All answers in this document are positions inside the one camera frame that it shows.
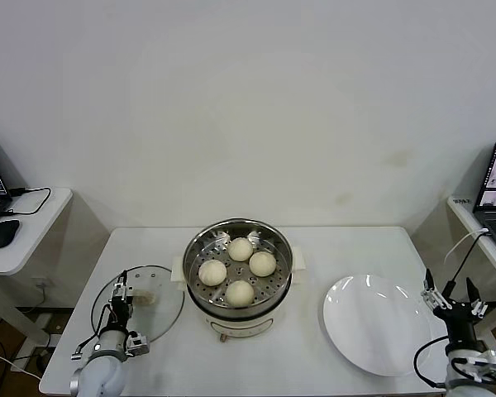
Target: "white table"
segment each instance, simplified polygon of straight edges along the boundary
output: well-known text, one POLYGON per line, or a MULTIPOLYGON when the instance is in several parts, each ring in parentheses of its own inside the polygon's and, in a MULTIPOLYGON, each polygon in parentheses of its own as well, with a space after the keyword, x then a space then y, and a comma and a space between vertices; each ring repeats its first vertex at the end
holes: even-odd
MULTIPOLYGON (((40 383, 42 393, 68 395, 78 367, 70 355, 92 334, 90 310, 101 288, 122 270, 137 265, 171 267, 198 228, 116 229, 99 258, 40 383)), ((422 289, 424 266, 408 234, 399 227, 282 227, 300 246, 307 269, 293 285, 281 318, 268 332, 218 341, 186 295, 178 321, 150 346, 148 355, 129 359, 125 396, 190 395, 386 395, 431 393, 414 374, 371 375, 351 364, 331 344, 320 322, 325 293, 340 278, 371 273, 395 280, 414 294, 422 289)), ((432 316, 432 336, 446 335, 432 316)), ((90 352, 92 343, 85 347, 90 352)), ((422 366, 444 380, 444 343, 436 344, 422 366)))
MULTIPOLYGON (((14 198, 11 208, 23 213, 34 211, 46 195, 46 191, 24 194, 21 197, 14 198)), ((0 221, 18 219, 21 222, 21 226, 12 243, 0 248, 0 275, 13 275, 24 267, 71 197, 72 192, 70 189, 52 188, 50 198, 38 213, 0 218, 0 221)), ((49 335, 15 309, 14 303, 1 290, 0 318, 10 323, 33 342, 42 346, 45 346, 48 342, 49 335)))

